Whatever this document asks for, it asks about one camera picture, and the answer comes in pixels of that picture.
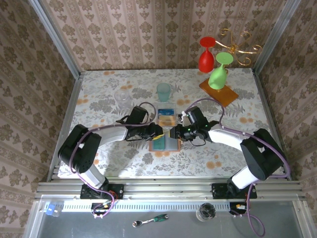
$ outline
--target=light blue cup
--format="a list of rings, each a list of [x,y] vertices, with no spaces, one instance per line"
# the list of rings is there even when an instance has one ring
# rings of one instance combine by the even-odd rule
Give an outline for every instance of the light blue cup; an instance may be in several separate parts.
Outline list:
[[[170,95],[170,85],[168,83],[160,83],[157,86],[158,99],[161,102],[167,102]]]

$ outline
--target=patterned wallpaper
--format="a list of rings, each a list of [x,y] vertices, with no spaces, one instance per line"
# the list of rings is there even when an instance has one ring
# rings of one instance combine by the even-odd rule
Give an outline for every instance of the patterned wallpaper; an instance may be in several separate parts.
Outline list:
[[[0,0],[0,237],[22,237],[73,78],[26,0]]]
[[[286,0],[41,0],[81,70],[197,68],[220,28],[253,37],[242,48],[264,45]],[[224,48],[215,47],[216,54]],[[251,56],[253,62],[257,56]],[[239,67],[236,61],[231,67]]]
[[[293,177],[317,224],[317,1],[302,0],[261,72]]]

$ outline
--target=floral tablecloth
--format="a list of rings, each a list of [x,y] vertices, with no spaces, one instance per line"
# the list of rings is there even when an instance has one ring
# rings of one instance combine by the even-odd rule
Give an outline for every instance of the floral tablecloth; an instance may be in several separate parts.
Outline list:
[[[96,127],[112,124],[128,110],[118,107],[114,92],[128,89],[133,105],[148,101],[158,103],[156,86],[171,85],[169,102],[176,112],[185,110],[192,102],[208,95],[199,84],[208,78],[198,69],[89,71],[85,73],[71,129],[77,124]],[[268,129],[258,89],[249,68],[229,69],[227,86],[239,98],[225,109],[223,124],[243,131]],[[208,120],[219,120],[220,107],[210,101],[198,104]],[[151,107],[145,105],[149,113]],[[229,177],[246,165],[243,154],[226,145],[207,143],[194,147],[189,142],[180,152],[150,152],[148,142],[113,142],[98,149],[94,164],[107,177],[137,176],[224,176]],[[60,178],[73,178],[69,167],[60,165]]]

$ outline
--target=wooden coaster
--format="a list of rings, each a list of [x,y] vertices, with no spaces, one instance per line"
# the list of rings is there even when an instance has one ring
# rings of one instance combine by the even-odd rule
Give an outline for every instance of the wooden coaster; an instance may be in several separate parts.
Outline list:
[[[210,88],[208,80],[209,78],[202,82],[199,87],[203,89],[206,93],[208,93],[212,98],[220,102],[224,107],[228,106],[239,97],[238,94],[236,94],[226,85],[220,90]]]

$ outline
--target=purple cable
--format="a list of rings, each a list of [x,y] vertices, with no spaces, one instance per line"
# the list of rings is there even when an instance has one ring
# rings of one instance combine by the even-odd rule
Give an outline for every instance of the purple cable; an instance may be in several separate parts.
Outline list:
[[[227,128],[227,127],[225,127],[225,126],[222,125],[221,120],[222,120],[222,118],[223,118],[223,116],[224,116],[224,107],[223,107],[223,105],[222,105],[219,101],[217,101],[217,100],[215,100],[215,99],[212,99],[212,98],[201,98],[201,99],[199,99],[199,100],[193,102],[193,103],[186,109],[186,111],[187,111],[188,109],[190,109],[192,106],[196,105],[198,102],[203,101],[203,100],[213,101],[213,102],[215,102],[215,103],[217,103],[217,104],[219,104],[219,105],[221,106],[222,113],[221,113],[221,116],[220,116],[220,119],[219,119],[219,125],[222,127],[223,130],[226,130],[226,131],[229,131],[229,132],[233,132],[233,133],[237,133],[237,134],[240,134],[240,135],[249,136],[249,137],[251,137],[251,138],[257,140],[258,142],[260,142],[262,145],[264,145],[264,146],[266,146],[267,148],[269,148],[271,151],[273,151],[273,152],[281,159],[281,161],[284,163],[284,168],[285,168],[285,170],[286,170],[286,173],[285,173],[284,175],[271,175],[270,178],[287,178],[287,177],[290,176],[290,174],[291,174],[291,169],[290,169],[290,167],[289,167],[287,161],[285,160],[285,158],[284,158],[274,147],[272,147],[270,144],[268,144],[267,142],[261,140],[260,138],[257,138],[257,137],[254,136],[254,135],[251,135],[251,134],[249,134],[249,133],[242,132],[242,131],[239,131],[239,130]],[[264,224],[262,223],[262,221],[261,221],[258,217],[254,216],[254,215],[250,215],[250,211],[249,211],[249,210],[250,210],[250,194],[251,194],[251,191],[252,191],[252,187],[253,187],[253,184],[250,185],[250,188],[249,188],[249,191],[248,191],[248,197],[247,197],[247,201],[246,201],[246,202],[247,202],[247,215],[246,215],[246,216],[248,216],[249,224],[250,224],[250,227],[251,227],[251,229],[253,230],[253,232],[254,232],[258,237],[264,237],[264,236],[265,236],[265,227],[264,227]],[[255,220],[257,220],[257,221],[260,223],[260,225],[262,226],[262,228],[263,228],[263,234],[262,234],[262,235],[260,235],[259,233],[257,233],[256,230],[254,229],[254,227],[253,227],[253,225],[252,225],[252,222],[251,222],[251,217],[253,217]]]
[[[74,156],[75,156],[75,153],[79,147],[79,145],[84,141],[84,139],[86,138],[87,135],[89,135],[90,133],[94,132],[94,131],[97,131],[97,130],[103,130],[103,129],[107,129],[107,128],[111,128],[111,127],[126,127],[126,126],[145,126],[145,125],[149,125],[151,124],[156,115],[157,115],[157,112],[156,112],[156,109],[155,109],[155,106],[152,104],[152,103],[149,103],[149,102],[142,102],[139,106],[143,105],[143,104],[149,104],[151,107],[153,107],[154,109],[154,117],[152,118],[152,120],[150,120],[149,122],[147,123],[144,123],[144,124],[114,124],[114,125],[104,125],[104,126],[101,126],[101,127],[97,127],[97,128],[94,128],[94,129],[91,129],[89,131],[87,131],[81,138],[80,140],[78,141],[77,145],[75,146],[74,150],[73,150],[73,153],[71,154],[70,156],[70,159],[69,159],[69,167],[70,167],[70,171],[73,173],[73,174],[77,174],[78,177],[81,179],[81,181],[83,181],[88,187],[90,187],[92,190],[94,191],[97,191],[97,192],[103,192],[103,193],[106,193],[108,194],[110,197],[111,197],[111,206],[110,208],[108,209],[108,211],[106,211],[104,214],[102,214],[102,217],[104,217],[105,215],[107,215],[110,210],[113,208],[114,206],[114,197],[111,193],[107,192],[107,191],[104,191],[104,190],[101,190],[101,189],[97,189],[97,188],[94,188],[92,187],[89,183],[87,183],[81,176],[79,173],[77,173],[76,171],[73,170],[73,160],[74,160]]]

